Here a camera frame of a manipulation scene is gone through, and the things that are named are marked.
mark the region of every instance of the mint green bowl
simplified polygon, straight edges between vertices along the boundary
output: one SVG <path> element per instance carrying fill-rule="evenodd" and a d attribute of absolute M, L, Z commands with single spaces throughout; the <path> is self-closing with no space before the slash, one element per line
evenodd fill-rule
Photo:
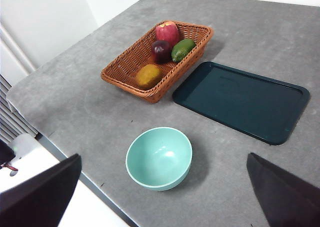
<path fill-rule="evenodd" d="M 157 127 L 132 142 L 125 166 L 139 185 L 153 191 L 166 191 L 186 177 L 191 159 L 191 143 L 184 133 L 175 128 Z"/>

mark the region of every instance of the dark green tray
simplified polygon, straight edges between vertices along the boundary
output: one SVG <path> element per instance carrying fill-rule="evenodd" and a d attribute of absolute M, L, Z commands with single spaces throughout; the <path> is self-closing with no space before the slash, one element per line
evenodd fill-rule
<path fill-rule="evenodd" d="M 283 144 L 307 105 L 304 87 L 203 62 L 175 90 L 174 102 L 264 141 Z"/>

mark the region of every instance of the gray countertop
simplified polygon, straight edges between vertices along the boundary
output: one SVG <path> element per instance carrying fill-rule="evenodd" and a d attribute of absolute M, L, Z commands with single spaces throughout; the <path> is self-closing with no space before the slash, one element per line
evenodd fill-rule
<path fill-rule="evenodd" d="M 156 23 L 210 26 L 196 63 L 155 104 L 100 79 L 100 71 Z M 288 141 L 270 146 L 172 101 L 204 61 L 301 85 L 311 99 Z M 7 99 L 142 227 L 266 227 L 246 160 L 250 152 L 320 187 L 320 8 L 256 0 L 140 0 L 14 86 Z M 193 159 L 177 187 L 155 192 L 127 174 L 126 152 L 143 131 L 169 126 Z"/>

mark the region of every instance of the black object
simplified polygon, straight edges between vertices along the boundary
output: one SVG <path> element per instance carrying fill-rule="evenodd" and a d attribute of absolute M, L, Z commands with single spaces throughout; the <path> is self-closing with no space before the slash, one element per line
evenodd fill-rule
<path fill-rule="evenodd" d="M 16 157 L 14 151 L 0 139 L 0 169 L 1 165 L 11 161 Z"/>
<path fill-rule="evenodd" d="M 271 145 L 283 144 L 308 103 L 304 87 L 213 62 L 201 63 L 174 102 Z"/>
<path fill-rule="evenodd" d="M 271 227 L 320 227 L 320 189 L 265 160 L 248 154 L 254 193 Z"/>
<path fill-rule="evenodd" d="M 1 193 L 1 226 L 58 226 L 75 191 L 81 168 L 81 157 L 74 154 Z"/>

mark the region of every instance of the mango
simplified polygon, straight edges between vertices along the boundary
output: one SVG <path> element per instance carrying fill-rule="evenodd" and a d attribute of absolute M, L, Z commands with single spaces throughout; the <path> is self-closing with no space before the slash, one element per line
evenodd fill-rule
<path fill-rule="evenodd" d="M 142 67 L 135 76 L 135 81 L 141 90 L 149 90 L 156 86 L 162 79 L 163 72 L 155 64 Z"/>

